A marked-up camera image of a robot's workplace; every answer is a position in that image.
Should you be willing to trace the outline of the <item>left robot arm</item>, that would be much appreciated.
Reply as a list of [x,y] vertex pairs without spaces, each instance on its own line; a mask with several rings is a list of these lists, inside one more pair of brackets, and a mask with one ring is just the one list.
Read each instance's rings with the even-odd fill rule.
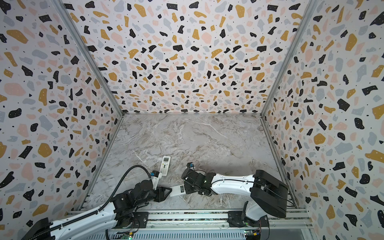
[[135,216],[139,208],[151,201],[163,202],[172,192],[171,188],[154,189],[151,180],[144,180],[132,190],[124,191],[112,197],[100,207],[57,221],[47,218],[37,221],[22,237],[23,240],[75,240],[87,238],[96,231],[105,231],[117,225],[139,223]]

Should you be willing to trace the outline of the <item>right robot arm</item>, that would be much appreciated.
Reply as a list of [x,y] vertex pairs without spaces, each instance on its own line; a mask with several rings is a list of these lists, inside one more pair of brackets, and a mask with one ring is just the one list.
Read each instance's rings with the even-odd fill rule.
[[183,174],[186,194],[198,193],[202,196],[233,194],[248,196],[241,214],[228,213],[231,227],[255,227],[260,220],[271,215],[284,219],[287,216],[289,188],[263,170],[257,170],[248,176],[225,176],[217,173],[201,174],[193,168],[187,168]]

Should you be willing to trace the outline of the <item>red and white remote control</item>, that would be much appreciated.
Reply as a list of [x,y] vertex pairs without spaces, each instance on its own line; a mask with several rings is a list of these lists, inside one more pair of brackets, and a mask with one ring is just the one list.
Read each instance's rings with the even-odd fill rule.
[[178,185],[178,186],[173,186],[171,187],[171,191],[169,196],[172,197],[177,197],[177,196],[183,196],[186,195],[186,190],[184,185]]

